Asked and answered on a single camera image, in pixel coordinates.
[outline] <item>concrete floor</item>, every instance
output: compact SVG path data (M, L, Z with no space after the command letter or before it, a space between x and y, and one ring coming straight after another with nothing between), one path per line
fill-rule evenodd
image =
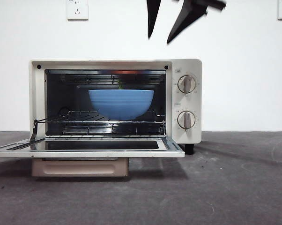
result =
M282 225L282 132L207 132L195 151L132 158L127 178L32 178L31 159L0 161L0 225Z

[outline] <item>wire rack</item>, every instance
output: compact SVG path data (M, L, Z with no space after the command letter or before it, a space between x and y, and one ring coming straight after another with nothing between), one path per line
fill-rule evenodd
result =
M121 135L148 136L164 135L164 115L147 111L142 118L149 120L110 120L96 111L68 111L42 120L35 124L47 123L48 130L56 135Z

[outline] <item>white wall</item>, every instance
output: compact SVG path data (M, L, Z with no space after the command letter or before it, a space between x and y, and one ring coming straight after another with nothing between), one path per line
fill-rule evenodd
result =
M203 62L203 130L282 131L282 22L276 0L227 0L169 46L182 0L163 0L147 40L145 0L89 0L89 21L68 22L64 0L0 0L0 131L29 130L32 58Z

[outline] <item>open oven door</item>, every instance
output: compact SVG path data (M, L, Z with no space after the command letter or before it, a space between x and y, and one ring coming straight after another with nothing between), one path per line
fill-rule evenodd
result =
M0 157L12 158L179 158L183 150L169 137L90 138L47 137L0 147Z

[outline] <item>timer knob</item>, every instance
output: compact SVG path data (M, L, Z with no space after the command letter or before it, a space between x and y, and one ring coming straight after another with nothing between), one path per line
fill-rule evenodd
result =
M190 75L184 75L178 80L178 89L183 93L190 93L195 89L195 79Z
M194 126L195 116L192 112L184 111L178 115L178 124L181 128L187 130Z

